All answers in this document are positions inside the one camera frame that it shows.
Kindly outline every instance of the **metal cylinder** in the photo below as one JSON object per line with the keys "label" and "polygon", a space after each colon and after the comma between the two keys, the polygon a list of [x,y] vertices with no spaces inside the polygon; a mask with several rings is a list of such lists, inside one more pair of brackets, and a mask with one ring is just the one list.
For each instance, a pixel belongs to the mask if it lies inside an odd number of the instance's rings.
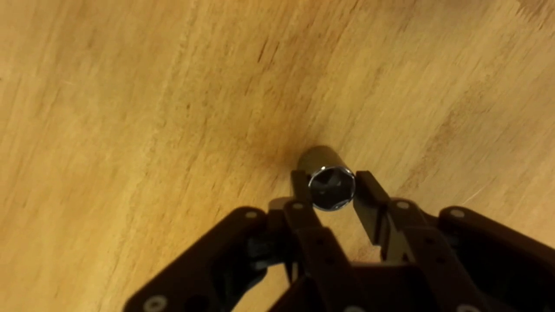
{"label": "metal cylinder", "polygon": [[312,203],[323,210],[338,210],[354,196],[354,173],[328,146],[316,146],[298,159],[298,170],[307,172]]}

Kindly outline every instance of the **wooden table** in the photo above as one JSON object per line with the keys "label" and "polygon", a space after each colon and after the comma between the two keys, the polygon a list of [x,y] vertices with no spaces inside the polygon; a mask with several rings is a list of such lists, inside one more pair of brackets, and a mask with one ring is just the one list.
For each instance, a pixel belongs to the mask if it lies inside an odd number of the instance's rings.
{"label": "wooden table", "polygon": [[548,0],[0,0],[0,310],[120,310],[314,144],[555,246],[553,99]]}

